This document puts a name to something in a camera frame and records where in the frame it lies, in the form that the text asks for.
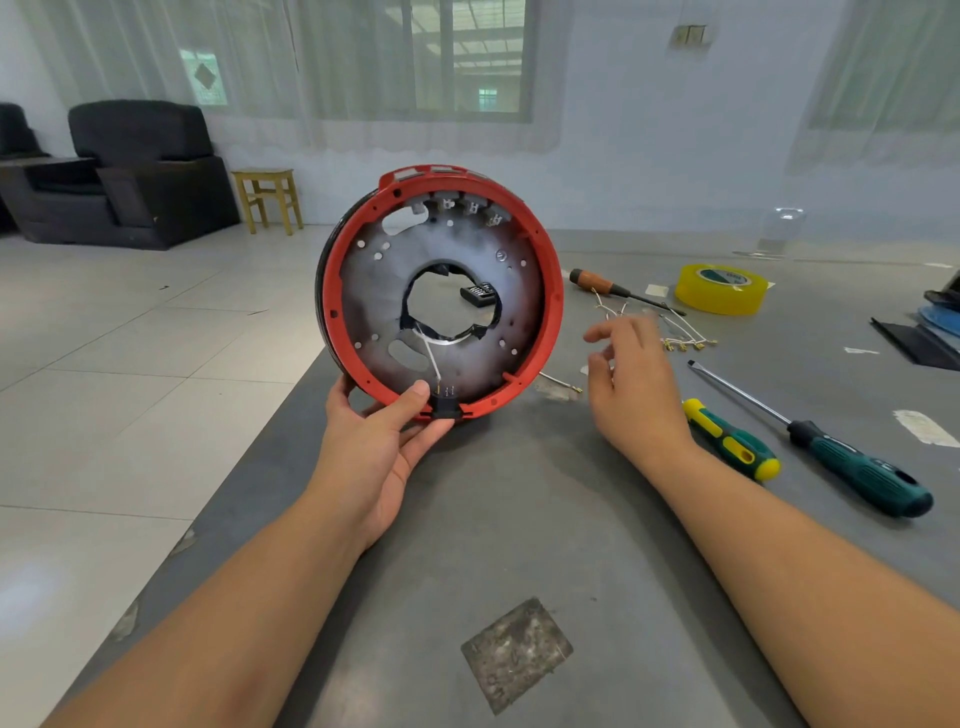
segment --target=screwdriver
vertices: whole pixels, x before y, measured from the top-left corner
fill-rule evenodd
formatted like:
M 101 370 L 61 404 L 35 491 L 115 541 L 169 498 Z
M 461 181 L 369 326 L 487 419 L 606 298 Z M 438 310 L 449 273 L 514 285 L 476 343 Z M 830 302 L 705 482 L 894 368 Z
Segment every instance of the screwdriver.
M 900 468 L 830 437 L 810 420 L 788 420 L 692 359 L 687 364 L 784 423 L 791 443 L 809 450 L 814 459 L 882 513 L 915 519 L 933 507 L 933 495 Z
M 619 296 L 621 299 L 637 299 L 638 301 L 643 301 L 644 303 L 654 305 L 657 308 L 673 311 L 681 316 L 686 315 L 682 311 L 678 311 L 676 308 L 671 308 L 666 303 L 645 299 L 642 296 L 638 296 L 636 293 L 631 293 L 622 285 L 611 283 L 607 279 L 600 278 L 595 273 L 583 271 L 580 268 L 574 268 L 572 271 L 570 271 L 570 282 L 576 283 L 588 293 L 596 292 L 601 296 Z
M 726 463 L 758 482 L 777 477 L 780 461 L 757 437 L 714 415 L 700 400 L 686 400 L 684 414 Z

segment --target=dark green screwdriver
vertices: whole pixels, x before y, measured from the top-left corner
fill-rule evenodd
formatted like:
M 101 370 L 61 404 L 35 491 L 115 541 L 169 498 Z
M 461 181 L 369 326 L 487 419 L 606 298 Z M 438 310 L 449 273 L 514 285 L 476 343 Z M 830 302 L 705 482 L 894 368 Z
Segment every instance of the dark green screwdriver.
M 808 450 L 821 465 L 881 512 L 895 518 L 915 519 L 933 507 L 933 495 L 900 468 L 830 437 L 810 420 L 788 420 L 692 359 L 687 364 L 784 423 L 791 443 Z

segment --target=central hole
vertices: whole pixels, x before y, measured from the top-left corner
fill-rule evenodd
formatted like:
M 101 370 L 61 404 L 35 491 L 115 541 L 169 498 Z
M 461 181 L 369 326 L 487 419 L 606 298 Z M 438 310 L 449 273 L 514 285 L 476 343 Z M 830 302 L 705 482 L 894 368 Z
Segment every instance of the central hole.
M 414 281 L 407 298 L 407 312 L 437 333 L 457 338 L 474 324 L 489 326 L 493 321 L 494 304 L 477 308 L 460 295 L 461 288 L 475 283 L 467 276 L 451 272 L 441 276 L 427 272 Z

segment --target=blue object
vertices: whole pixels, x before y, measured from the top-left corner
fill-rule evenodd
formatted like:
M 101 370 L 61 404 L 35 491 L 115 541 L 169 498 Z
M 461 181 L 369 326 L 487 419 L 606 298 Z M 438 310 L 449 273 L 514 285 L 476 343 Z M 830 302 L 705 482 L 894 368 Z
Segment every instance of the blue object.
M 954 336 L 960 336 L 960 311 L 954 311 L 941 305 L 925 305 L 917 313 L 933 326 L 942 328 Z

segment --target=packing tape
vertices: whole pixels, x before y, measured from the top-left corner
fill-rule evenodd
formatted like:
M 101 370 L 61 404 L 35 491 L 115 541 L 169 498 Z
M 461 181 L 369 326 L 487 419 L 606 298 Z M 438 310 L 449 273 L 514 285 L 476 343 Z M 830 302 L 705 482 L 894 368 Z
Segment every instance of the packing tape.
M 693 308 L 726 316 L 757 313 L 767 294 L 767 280 L 726 265 L 685 265 L 674 296 Z

